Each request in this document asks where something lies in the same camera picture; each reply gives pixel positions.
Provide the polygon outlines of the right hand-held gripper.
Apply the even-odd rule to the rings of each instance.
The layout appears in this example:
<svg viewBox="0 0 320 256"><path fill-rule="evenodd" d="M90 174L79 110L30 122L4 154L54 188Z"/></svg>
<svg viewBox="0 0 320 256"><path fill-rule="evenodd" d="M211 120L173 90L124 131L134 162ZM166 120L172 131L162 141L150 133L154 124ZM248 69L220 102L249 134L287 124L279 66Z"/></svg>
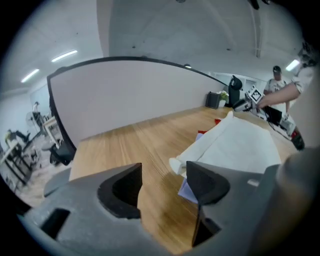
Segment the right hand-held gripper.
<svg viewBox="0 0 320 256"><path fill-rule="evenodd" d="M250 112L256 110L263 96L263 93L255 86L252 86L251 89L244 94L244 98L239 99L233 104L232 108L235 112Z"/></svg>

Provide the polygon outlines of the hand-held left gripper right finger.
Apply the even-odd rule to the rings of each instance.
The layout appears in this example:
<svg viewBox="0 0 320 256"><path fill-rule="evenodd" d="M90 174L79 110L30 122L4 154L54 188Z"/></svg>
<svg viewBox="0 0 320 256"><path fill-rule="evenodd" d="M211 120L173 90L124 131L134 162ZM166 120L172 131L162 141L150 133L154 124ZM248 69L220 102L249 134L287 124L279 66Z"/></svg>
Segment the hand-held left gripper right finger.
<svg viewBox="0 0 320 256"><path fill-rule="evenodd" d="M191 253L252 253L278 167L254 173L187 161L187 183L198 202Z"/></svg>

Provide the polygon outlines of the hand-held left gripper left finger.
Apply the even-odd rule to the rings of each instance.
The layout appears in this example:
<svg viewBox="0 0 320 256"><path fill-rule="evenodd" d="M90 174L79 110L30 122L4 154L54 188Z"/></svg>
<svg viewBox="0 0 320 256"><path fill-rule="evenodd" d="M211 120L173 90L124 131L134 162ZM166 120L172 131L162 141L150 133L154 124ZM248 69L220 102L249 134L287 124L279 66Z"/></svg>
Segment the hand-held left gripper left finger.
<svg viewBox="0 0 320 256"><path fill-rule="evenodd" d="M21 216L51 256L167 256L146 232L138 209L142 164L69 181Z"/></svg>

